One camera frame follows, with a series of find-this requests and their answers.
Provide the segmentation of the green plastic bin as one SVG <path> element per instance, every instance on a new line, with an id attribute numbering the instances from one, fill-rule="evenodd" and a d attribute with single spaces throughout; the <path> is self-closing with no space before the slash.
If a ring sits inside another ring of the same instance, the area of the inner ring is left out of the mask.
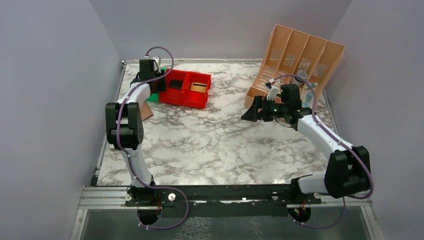
<path id="1" fill-rule="evenodd" d="M 150 102 L 159 102 L 159 93 L 166 91 L 166 78 L 162 77 L 161 79 L 152 81 L 149 83 L 151 87 L 151 95 L 149 98 L 147 98 Z"/>

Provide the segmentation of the brown leather card holder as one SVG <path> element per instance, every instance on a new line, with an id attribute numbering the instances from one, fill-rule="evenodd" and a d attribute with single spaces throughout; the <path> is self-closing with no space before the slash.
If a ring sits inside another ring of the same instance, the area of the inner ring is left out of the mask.
<path id="1" fill-rule="evenodd" d="M 144 102 L 141 105 L 140 116 L 141 116 L 141 119 L 143 121 L 153 116 L 153 112 L 152 112 L 151 108 L 148 106 L 147 102 Z"/>

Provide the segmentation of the red double plastic bin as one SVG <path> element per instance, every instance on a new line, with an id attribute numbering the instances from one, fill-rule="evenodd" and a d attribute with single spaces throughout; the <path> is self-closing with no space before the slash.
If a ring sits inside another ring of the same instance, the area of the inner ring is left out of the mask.
<path id="1" fill-rule="evenodd" d="M 212 80 L 210 74 L 176 69 L 170 70 L 169 68 L 165 72 L 167 73 L 165 77 L 166 91 L 158 94 L 160 103 L 198 109 L 206 107 Z M 171 80 L 183 81 L 182 89 L 169 88 Z M 191 91 L 190 87 L 193 82 L 207 84 L 206 93 Z"/>

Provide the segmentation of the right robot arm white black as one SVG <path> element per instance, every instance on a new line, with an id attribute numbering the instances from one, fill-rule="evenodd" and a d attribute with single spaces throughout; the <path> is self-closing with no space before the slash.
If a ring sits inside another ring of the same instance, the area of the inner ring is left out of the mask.
<path id="1" fill-rule="evenodd" d="M 241 116 L 242 120 L 271 122 L 284 119 L 291 128 L 306 136 L 328 158 L 323 174 L 312 174 L 294 178 L 288 190 L 289 199 L 300 204 L 309 194 L 329 195 L 335 199 L 350 197 L 368 191 L 365 198 L 374 192 L 371 177 L 370 154 L 364 146 L 353 146 L 328 128 L 317 117 L 314 110 L 303 107 L 300 90 L 295 84 L 281 86 L 281 103 L 274 97 L 276 86 L 267 84 L 270 96 L 254 97 L 251 107 Z"/>

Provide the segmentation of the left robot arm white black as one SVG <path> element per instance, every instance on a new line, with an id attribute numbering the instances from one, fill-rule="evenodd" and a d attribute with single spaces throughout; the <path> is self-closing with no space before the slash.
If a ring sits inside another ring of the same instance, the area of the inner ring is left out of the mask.
<path id="1" fill-rule="evenodd" d="M 159 90 L 163 90 L 165 71 L 161 69 L 161 58 L 153 57 L 139 61 L 139 72 L 131 81 L 129 90 L 119 100 L 105 106 L 106 138 L 109 144 L 120 151 L 131 176 L 126 201 L 152 205 L 157 200 L 154 178 L 145 162 L 142 142 L 144 127 L 142 105 Z"/>

